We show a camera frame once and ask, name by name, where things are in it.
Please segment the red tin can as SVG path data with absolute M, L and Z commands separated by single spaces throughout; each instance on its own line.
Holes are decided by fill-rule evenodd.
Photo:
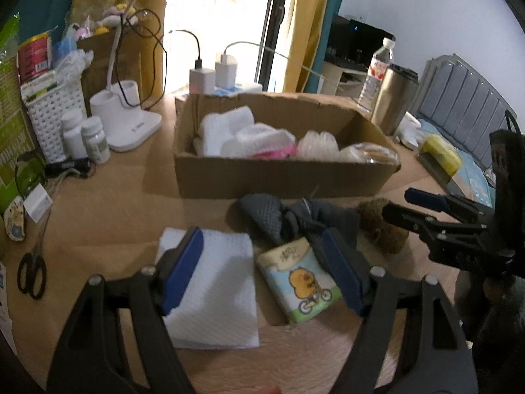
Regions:
M 23 42 L 18 50 L 18 69 L 22 84 L 31 81 L 52 65 L 51 37 L 49 32 L 33 36 Z

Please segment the white cloth bundle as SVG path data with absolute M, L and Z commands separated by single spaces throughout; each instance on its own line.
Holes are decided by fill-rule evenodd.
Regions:
M 421 123 L 407 111 L 394 132 L 393 139 L 408 149 L 417 149 L 420 129 Z

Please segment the grey bed headboard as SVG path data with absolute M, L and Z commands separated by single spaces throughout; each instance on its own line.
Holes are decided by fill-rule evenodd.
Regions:
M 409 112 L 432 124 L 449 142 L 491 167 L 490 133 L 507 127 L 512 108 L 499 92 L 459 56 L 428 60 Z

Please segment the pink fluffy cloth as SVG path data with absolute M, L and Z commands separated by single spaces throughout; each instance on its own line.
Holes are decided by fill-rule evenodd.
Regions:
M 284 148 L 276 149 L 273 151 L 267 151 L 252 156 L 252 159 L 264 159 L 264 160 L 283 160 L 296 156 L 297 145 L 292 143 L 286 145 Z

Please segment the clear bubble wrap ball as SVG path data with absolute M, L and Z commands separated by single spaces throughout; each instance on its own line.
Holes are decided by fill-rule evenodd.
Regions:
M 299 140 L 296 154 L 303 160 L 334 161 L 338 152 L 338 144 L 332 133 L 309 131 Z

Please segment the black monitor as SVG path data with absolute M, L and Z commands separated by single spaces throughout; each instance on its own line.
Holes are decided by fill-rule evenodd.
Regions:
M 344 69 L 366 71 L 385 38 L 396 41 L 392 33 L 336 15 L 329 31 L 325 61 Z

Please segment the white power strip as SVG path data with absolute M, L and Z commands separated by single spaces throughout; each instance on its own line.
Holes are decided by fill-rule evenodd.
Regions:
M 224 89 L 215 87 L 213 95 L 216 96 L 233 96 L 236 94 L 260 94 L 263 87 L 258 83 L 251 84 L 235 84 L 233 88 Z M 190 88 L 185 86 L 175 92 L 175 101 L 185 102 L 190 96 Z

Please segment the brown cardboard box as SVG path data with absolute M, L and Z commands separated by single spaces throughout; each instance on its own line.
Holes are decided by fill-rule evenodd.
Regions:
M 297 158 L 200 158 L 193 147 L 200 122 L 212 113 L 247 105 L 255 120 L 296 138 L 328 132 L 347 147 L 370 142 L 391 148 L 383 132 L 348 97 L 318 94 L 191 95 L 175 126 L 174 159 L 183 198 L 235 199 L 249 193 L 281 198 L 374 196 L 401 164 L 304 161 Z

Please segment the white pill bottle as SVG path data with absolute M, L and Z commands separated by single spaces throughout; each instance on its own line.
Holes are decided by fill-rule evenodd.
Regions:
M 81 109 L 70 109 L 60 118 L 63 142 L 73 159 L 88 157 L 81 132 L 83 121 L 84 115 Z
M 110 160 L 110 147 L 100 117 L 86 118 L 81 124 L 81 134 L 88 157 L 95 164 L 107 163 Z

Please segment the white paper towel sheet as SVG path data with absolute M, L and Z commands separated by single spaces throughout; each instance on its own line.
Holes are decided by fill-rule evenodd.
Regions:
M 246 233 L 203 231 L 204 247 L 180 305 L 164 317 L 177 349 L 260 346 L 252 241 Z

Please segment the yellow tissue pack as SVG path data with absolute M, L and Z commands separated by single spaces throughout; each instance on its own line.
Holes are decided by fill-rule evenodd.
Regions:
M 445 173 L 453 177 L 463 165 L 457 149 L 437 133 L 428 133 L 419 146 L 421 154 L 426 153 L 435 159 Z

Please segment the steel travel tumbler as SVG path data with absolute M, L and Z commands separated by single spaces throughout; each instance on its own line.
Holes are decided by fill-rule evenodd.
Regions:
M 386 70 L 371 117 L 371 122 L 384 135 L 394 134 L 415 98 L 418 86 L 419 77 L 414 70 L 396 64 L 391 64 Z

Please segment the duck print tissue pack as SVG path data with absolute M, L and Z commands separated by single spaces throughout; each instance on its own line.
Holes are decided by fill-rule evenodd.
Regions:
M 261 253 L 256 264 L 291 324 L 315 317 L 342 297 L 305 237 Z

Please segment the white plastic basket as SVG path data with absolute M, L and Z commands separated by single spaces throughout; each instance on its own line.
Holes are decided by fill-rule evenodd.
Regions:
M 51 71 L 20 87 L 35 137 L 48 164 L 64 161 L 69 155 L 61 133 L 61 118 L 72 109 L 86 117 L 82 75 L 59 83 Z

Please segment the dark grey sock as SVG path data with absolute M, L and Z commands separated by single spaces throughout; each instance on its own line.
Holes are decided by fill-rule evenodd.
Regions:
M 316 252 L 322 252 L 323 232 L 335 228 L 349 246 L 357 247 L 360 215 L 354 209 L 305 198 L 285 205 L 279 198 L 263 193 L 245 195 L 237 205 L 252 224 L 277 246 L 305 237 Z

